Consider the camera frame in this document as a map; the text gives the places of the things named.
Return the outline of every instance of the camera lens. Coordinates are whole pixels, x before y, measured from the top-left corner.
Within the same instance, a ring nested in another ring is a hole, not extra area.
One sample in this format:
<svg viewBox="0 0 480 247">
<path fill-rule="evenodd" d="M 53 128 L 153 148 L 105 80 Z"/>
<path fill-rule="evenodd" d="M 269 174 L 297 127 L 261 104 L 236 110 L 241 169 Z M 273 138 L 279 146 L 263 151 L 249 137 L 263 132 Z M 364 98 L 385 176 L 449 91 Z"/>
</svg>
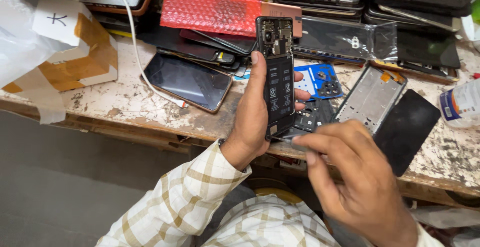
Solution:
<svg viewBox="0 0 480 247">
<path fill-rule="evenodd" d="M 271 32 L 266 32 L 265 33 L 265 41 L 272 41 L 272 33 Z"/>
</svg>

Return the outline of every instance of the white charging cable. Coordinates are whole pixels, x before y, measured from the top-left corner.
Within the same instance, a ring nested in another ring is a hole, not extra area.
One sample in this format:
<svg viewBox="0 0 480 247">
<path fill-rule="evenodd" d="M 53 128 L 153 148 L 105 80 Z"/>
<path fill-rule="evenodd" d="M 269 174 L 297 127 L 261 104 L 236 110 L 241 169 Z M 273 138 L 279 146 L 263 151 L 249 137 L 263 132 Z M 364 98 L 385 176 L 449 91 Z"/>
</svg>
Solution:
<svg viewBox="0 0 480 247">
<path fill-rule="evenodd" d="M 147 76 L 145 75 L 145 72 L 142 68 L 142 65 L 140 64 L 140 58 L 138 56 L 138 49 L 137 49 L 137 37 L 135 36 L 135 27 L 134 27 L 134 19 L 132 17 L 132 12 L 130 10 L 130 7 L 128 6 L 128 2 L 127 0 L 123 0 L 123 3 L 125 4 L 125 8 L 127 9 L 127 13 L 128 13 L 128 20 L 130 21 L 130 29 L 131 29 L 131 39 L 133 41 L 133 47 L 135 49 L 135 56 L 137 57 L 137 63 L 138 63 L 138 67 L 140 68 L 140 71 L 141 71 L 141 76 L 143 77 L 143 79 L 145 80 L 145 82 L 147 83 L 148 87 L 150 87 L 151 90 L 153 90 L 153 92 L 157 93 L 160 97 L 163 97 L 173 103 L 175 103 L 176 105 L 182 107 L 182 108 L 186 108 L 188 107 L 188 104 L 183 101 L 183 100 L 179 100 L 175 97 L 172 97 L 166 93 L 163 93 L 163 92 L 160 92 L 158 90 L 156 90 L 152 84 L 150 84 L 150 82 L 148 81 L 147 79 Z"/>
</svg>

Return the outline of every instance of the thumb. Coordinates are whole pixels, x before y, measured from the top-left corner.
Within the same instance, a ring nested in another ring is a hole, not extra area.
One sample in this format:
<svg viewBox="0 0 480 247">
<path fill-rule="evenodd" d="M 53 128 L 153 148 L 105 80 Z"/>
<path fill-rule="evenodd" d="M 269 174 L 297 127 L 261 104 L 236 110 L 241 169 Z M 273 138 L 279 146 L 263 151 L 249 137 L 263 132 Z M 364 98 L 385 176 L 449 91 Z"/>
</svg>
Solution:
<svg viewBox="0 0 480 247">
<path fill-rule="evenodd" d="M 340 193 L 328 173 L 327 164 L 318 152 L 308 151 L 305 157 L 308 164 L 308 178 L 313 190 L 324 211 L 334 217 L 332 211 L 335 212 L 335 208 L 340 206 Z"/>
<path fill-rule="evenodd" d="M 259 51 L 251 54 L 252 68 L 245 91 L 264 92 L 265 80 L 267 78 L 267 62 Z"/>
</svg>

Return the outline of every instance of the shirt sleeve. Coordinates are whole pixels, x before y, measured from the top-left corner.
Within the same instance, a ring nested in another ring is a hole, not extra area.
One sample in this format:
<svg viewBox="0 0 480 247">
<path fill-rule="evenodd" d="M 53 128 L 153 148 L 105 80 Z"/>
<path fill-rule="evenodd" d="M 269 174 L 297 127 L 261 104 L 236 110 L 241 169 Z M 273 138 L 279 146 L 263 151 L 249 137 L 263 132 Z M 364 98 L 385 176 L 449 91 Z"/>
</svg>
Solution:
<svg viewBox="0 0 480 247">
<path fill-rule="evenodd" d="M 417 247 L 444 247 L 440 241 L 430 236 L 419 223 L 417 223 L 417 230 L 419 239 L 417 241 Z"/>
<path fill-rule="evenodd" d="M 97 242 L 98 247 L 180 246 L 200 235 L 223 198 L 252 173 L 236 170 L 218 140 L 194 160 L 163 175 Z"/>
</svg>

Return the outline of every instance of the red bubble wrap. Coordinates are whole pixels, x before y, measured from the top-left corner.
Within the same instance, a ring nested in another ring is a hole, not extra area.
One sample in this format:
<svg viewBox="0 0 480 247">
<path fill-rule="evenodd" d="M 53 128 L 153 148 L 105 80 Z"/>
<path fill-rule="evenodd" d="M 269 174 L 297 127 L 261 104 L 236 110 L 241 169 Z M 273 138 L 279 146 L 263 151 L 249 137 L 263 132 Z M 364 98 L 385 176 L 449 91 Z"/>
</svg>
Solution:
<svg viewBox="0 0 480 247">
<path fill-rule="evenodd" d="M 255 37 L 260 0 L 163 0 L 160 25 Z"/>
</svg>

